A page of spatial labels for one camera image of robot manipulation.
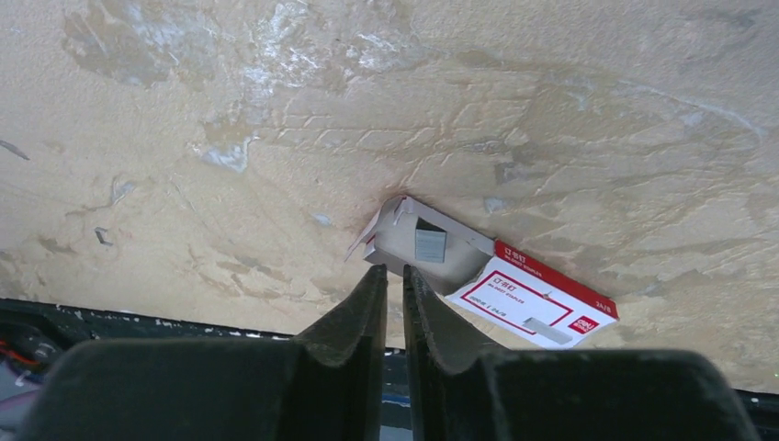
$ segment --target cardboard box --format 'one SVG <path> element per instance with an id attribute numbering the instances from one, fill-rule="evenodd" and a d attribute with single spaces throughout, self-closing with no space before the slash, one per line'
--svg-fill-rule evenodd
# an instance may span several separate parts
<path id="1" fill-rule="evenodd" d="M 386 201 L 347 258 L 361 243 L 368 262 L 398 275 L 416 266 L 447 300 L 547 349 L 619 319 L 607 297 L 409 196 Z"/>

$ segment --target red wire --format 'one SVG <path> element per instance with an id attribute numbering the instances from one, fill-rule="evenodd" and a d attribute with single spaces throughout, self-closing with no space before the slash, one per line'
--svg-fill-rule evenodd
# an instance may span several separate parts
<path id="1" fill-rule="evenodd" d="M 8 348 L 8 343 L 4 342 L 3 340 L 0 340 L 0 354 L 10 356 L 18 361 L 21 361 L 22 363 L 26 365 L 39 365 L 40 362 L 36 360 L 30 360 L 29 358 L 20 355 L 18 352 L 14 351 L 13 349 Z"/>

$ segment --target box label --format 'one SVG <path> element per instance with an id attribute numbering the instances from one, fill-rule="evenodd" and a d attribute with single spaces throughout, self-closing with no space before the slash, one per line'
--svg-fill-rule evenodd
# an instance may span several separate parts
<path id="1" fill-rule="evenodd" d="M 533 312 L 533 317 L 554 326 L 573 310 L 549 295 L 524 285 L 501 271 L 492 271 L 473 288 L 460 296 L 468 304 L 504 322 L 523 333 L 536 332 L 523 326 Z"/>
<path id="2" fill-rule="evenodd" d="M 616 304 L 613 300 L 598 294 L 575 280 L 563 276 L 560 272 L 538 262 L 533 257 L 517 251 L 501 241 L 495 242 L 495 256 L 528 274 L 538 277 L 549 285 L 566 292 L 573 298 L 592 306 L 602 313 L 619 319 L 619 316 L 616 314 Z"/>

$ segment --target white paint patch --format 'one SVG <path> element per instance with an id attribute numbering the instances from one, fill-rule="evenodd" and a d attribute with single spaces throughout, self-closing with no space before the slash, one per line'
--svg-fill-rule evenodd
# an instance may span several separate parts
<path id="1" fill-rule="evenodd" d="M 253 140 L 254 137 L 247 138 L 241 145 L 232 144 L 228 146 L 226 151 L 213 148 L 200 158 L 209 164 L 218 165 L 236 173 L 243 173 L 249 166 L 249 142 Z"/>
<path id="2" fill-rule="evenodd" d="M 501 198 L 484 198 L 484 209 L 490 214 L 504 211 L 507 208 L 508 204 Z"/>
<path id="3" fill-rule="evenodd" d="M 121 201 L 128 194 L 130 194 L 134 189 L 135 189 L 134 182 L 128 181 L 120 185 L 119 182 L 116 179 L 114 179 L 114 182 L 111 184 L 111 205 L 116 205 L 119 201 Z"/>
<path id="4" fill-rule="evenodd" d="M 661 287 L 660 282 L 654 282 L 654 283 L 650 284 L 648 287 L 643 288 L 643 289 L 639 289 L 638 291 L 632 292 L 631 294 L 634 295 L 634 296 L 639 296 L 639 297 L 640 296 L 648 296 L 652 292 L 660 289 L 660 287 Z"/>
<path id="5" fill-rule="evenodd" d="M 298 88 L 314 81 L 331 53 L 304 37 L 309 25 L 309 7 L 302 3 L 280 3 L 273 16 L 256 24 L 251 40 L 259 50 L 243 69 L 249 105 L 263 107 L 277 88 Z"/>
<path id="6" fill-rule="evenodd" d="M 395 32 L 390 32 L 389 35 L 385 36 L 374 33 L 358 33 L 357 36 L 363 42 L 362 50 L 357 57 L 358 63 L 373 72 L 381 73 L 393 68 L 408 67 L 407 64 L 411 60 L 403 56 L 404 52 L 416 50 L 411 40 Z"/>
<path id="7" fill-rule="evenodd" d="M 330 218 L 328 218 L 327 216 L 325 216 L 325 215 L 323 215 L 321 213 L 312 214 L 311 216 L 313 216 L 313 218 L 317 222 L 319 222 L 321 225 L 323 225 L 325 227 L 329 227 L 329 226 L 333 225 L 333 223 L 330 221 Z"/>
<path id="8" fill-rule="evenodd" d="M 694 127 L 700 124 L 701 121 L 704 120 L 704 114 L 703 112 L 695 112 L 687 115 L 682 115 L 681 117 L 679 117 L 679 119 L 682 120 L 685 126 Z"/>

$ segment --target red label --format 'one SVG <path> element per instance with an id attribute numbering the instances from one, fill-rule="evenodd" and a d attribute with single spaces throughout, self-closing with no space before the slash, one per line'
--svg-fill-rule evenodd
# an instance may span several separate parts
<path id="1" fill-rule="evenodd" d="M 619 316 L 616 314 L 616 303 L 613 300 L 564 276 L 562 273 L 538 262 L 533 257 L 517 251 L 501 241 L 495 241 L 495 255 L 604 314 L 619 319 Z"/>
<path id="2" fill-rule="evenodd" d="M 569 324 L 568 327 L 579 334 L 587 334 L 591 330 L 598 327 L 598 322 L 591 319 L 590 317 L 582 315 L 582 317 L 576 319 L 576 322 Z"/>

